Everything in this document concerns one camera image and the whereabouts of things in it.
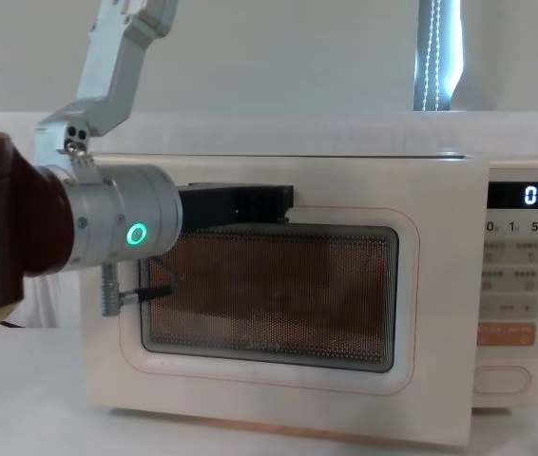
screw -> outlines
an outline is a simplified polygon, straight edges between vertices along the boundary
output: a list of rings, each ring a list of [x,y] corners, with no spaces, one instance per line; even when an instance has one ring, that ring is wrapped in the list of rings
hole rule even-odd
[[[67,142],[67,152],[68,154],[76,157],[84,157],[87,155],[86,147],[80,142]]]

microwave door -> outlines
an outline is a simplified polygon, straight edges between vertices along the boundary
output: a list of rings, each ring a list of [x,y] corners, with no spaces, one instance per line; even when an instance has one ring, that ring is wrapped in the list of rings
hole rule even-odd
[[[489,164],[471,160],[100,157],[178,185],[294,185],[285,224],[184,234],[120,265],[170,296],[102,317],[81,273],[89,398],[109,407],[464,446]]]

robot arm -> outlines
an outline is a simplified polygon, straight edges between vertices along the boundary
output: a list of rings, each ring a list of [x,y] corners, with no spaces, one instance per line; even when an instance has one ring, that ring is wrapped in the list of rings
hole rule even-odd
[[[129,117],[144,54],[172,29],[178,0],[103,0],[90,31],[90,46],[75,102],[41,121],[36,163],[71,168],[81,181],[99,179],[72,167],[90,138],[102,137]]]
[[[116,263],[169,250],[181,231],[284,222],[289,185],[177,187],[150,165],[97,166],[89,140],[125,121],[149,44],[171,29],[177,0],[103,0],[76,101],[41,121],[36,167],[0,134],[0,319],[23,276],[102,266],[102,313],[170,293],[120,293]]]

microwave control panel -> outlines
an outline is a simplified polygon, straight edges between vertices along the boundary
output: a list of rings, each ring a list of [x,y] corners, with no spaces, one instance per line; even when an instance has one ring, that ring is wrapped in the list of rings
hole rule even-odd
[[[491,164],[477,346],[474,404],[532,402],[538,394],[538,161]]]

door release button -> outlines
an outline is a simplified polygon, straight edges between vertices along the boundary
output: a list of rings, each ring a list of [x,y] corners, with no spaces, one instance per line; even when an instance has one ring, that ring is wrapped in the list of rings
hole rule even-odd
[[[516,394],[526,390],[530,381],[524,368],[478,368],[474,375],[474,390],[480,394]]]

